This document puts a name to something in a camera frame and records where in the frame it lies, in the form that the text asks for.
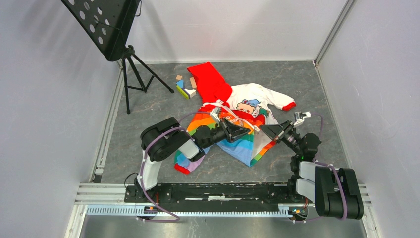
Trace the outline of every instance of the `music stand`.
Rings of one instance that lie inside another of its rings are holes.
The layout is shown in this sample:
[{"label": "music stand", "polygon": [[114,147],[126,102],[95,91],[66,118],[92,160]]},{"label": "music stand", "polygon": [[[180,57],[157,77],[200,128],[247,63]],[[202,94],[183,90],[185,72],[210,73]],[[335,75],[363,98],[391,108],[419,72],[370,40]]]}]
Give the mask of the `music stand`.
[{"label": "music stand", "polygon": [[[131,113],[128,102],[129,88],[146,93],[152,80],[157,78],[171,93],[174,92],[173,89],[134,54],[133,46],[125,46],[134,17],[140,16],[140,14],[136,15],[136,11],[139,5],[141,11],[141,0],[61,0],[61,2],[69,9],[83,29],[85,29],[86,33],[88,33],[89,37],[108,61],[122,59],[127,114]],[[147,85],[143,83],[131,57],[138,60],[152,74]],[[140,88],[128,86],[125,59],[130,63],[139,81]]]}]

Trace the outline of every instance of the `white sleeve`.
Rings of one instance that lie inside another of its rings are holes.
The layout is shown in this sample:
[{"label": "white sleeve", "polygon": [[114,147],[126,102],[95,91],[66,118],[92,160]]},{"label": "white sleeve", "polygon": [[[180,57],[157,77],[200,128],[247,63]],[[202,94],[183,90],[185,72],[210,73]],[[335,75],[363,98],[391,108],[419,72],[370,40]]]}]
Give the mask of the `white sleeve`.
[{"label": "white sleeve", "polygon": [[283,109],[284,106],[295,102],[293,98],[271,89],[264,88],[259,84],[250,83],[249,85],[252,86],[253,93],[262,98],[266,98],[268,100],[268,104],[275,105],[278,109]]}]

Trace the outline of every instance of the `cartoon print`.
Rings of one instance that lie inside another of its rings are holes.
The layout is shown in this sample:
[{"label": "cartoon print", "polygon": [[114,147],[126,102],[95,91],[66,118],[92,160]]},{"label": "cartoon print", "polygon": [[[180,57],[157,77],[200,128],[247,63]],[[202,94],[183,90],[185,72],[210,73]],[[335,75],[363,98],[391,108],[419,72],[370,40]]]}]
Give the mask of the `cartoon print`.
[{"label": "cartoon print", "polygon": [[238,105],[236,106],[236,109],[245,113],[249,113],[253,117],[257,117],[258,115],[264,115],[266,117],[269,116],[270,115],[269,110],[260,107],[258,105],[259,103],[260,101],[258,101],[257,99],[252,99],[252,100],[244,99],[242,100],[242,102],[238,103]]}]

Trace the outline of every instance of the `red cuff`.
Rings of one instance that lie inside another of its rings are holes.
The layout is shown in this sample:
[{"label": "red cuff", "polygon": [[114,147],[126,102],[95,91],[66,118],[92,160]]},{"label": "red cuff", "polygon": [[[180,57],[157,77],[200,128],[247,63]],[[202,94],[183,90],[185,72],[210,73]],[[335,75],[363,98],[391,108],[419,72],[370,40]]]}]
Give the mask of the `red cuff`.
[{"label": "red cuff", "polygon": [[287,106],[284,106],[283,108],[282,108],[282,110],[283,111],[290,111],[292,108],[294,108],[296,106],[296,103],[295,102],[292,102],[292,103],[289,103],[289,105],[287,105]]},{"label": "red cuff", "polygon": [[175,164],[175,169],[178,170],[179,172],[182,172],[184,174],[189,174],[190,171],[182,166],[180,166],[178,163]]}]

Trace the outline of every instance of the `clothing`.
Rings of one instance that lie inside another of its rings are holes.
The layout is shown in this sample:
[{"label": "clothing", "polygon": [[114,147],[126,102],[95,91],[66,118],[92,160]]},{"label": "clothing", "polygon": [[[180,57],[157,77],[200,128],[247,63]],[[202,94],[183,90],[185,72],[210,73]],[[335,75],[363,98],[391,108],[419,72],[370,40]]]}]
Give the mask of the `clothing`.
[{"label": "clothing", "polygon": [[[188,70],[196,80],[197,91],[202,97],[203,103],[222,101],[223,105],[227,106],[234,114],[252,125],[278,124],[270,108],[268,108],[268,104],[285,111],[296,106],[293,98],[255,83],[230,87],[210,63],[198,65]],[[206,105],[201,107],[199,111],[211,112],[213,108],[215,108],[214,105]],[[224,109],[221,110],[219,117],[226,118],[235,124],[241,125],[242,123]],[[216,123],[207,114],[196,114],[187,130],[192,135],[200,125],[206,125],[212,129],[215,128]],[[256,133],[255,131],[241,137],[234,143],[229,143],[226,140],[217,143],[226,153],[248,166],[252,166],[258,161],[274,144],[275,142],[263,132]],[[186,174],[193,171],[202,161],[203,159],[191,162],[180,151],[175,154],[175,168]]]}]

